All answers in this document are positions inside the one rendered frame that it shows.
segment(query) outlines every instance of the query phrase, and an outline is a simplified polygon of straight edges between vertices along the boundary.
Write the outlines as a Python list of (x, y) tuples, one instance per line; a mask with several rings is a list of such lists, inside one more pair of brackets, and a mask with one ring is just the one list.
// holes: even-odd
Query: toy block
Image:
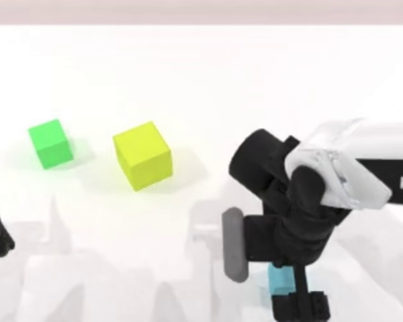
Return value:
[(114, 136), (121, 169), (135, 191), (170, 177), (172, 155), (153, 122)]
[(43, 169), (73, 160), (70, 143), (59, 120), (31, 127), (28, 132)]
[(294, 271), (291, 266), (276, 268), (269, 265), (269, 290), (271, 295), (287, 295), (296, 291)]

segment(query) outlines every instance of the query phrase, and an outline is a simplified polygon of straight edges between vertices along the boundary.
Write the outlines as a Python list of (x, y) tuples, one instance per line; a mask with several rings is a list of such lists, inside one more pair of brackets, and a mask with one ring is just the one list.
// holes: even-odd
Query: gray object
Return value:
[(242, 283), (249, 275), (249, 263), (245, 254), (243, 212), (230, 208), (222, 214), (222, 247), (224, 272), (229, 279)]

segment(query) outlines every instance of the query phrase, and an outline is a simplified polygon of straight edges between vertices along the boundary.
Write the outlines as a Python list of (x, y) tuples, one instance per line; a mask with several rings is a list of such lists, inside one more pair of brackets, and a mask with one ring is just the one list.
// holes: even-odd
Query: white table surface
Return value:
[[(77, 159), (44, 171), (27, 129), (59, 118)], [(403, 119), (403, 28), (0, 27), (0, 322), (271, 321), (265, 265), (222, 273), (228, 176), (264, 127)], [(153, 120), (173, 178), (134, 193), (111, 137)], [(354, 212), (309, 269), (331, 321), (403, 322), (403, 207)]]

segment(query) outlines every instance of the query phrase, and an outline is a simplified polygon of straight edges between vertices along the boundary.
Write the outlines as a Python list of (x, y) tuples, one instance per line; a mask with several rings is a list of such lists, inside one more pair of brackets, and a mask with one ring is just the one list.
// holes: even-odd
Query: yellow-green cube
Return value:
[(172, 155), (153, 122), (114, 136), (118, 162), (135, 191), (173, 174)]

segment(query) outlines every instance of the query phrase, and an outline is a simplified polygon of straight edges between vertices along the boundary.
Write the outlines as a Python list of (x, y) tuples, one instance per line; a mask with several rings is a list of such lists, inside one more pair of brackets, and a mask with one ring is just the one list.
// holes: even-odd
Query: cube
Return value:
[(31, 127), (28, 133), (43, 169), (73, 160), (70, 143), (64, 134), (59, 120)]
[(121, 169), (135, 191), (139, 191), (173, 173), (172, 155), (153, 122), (114, 136)]

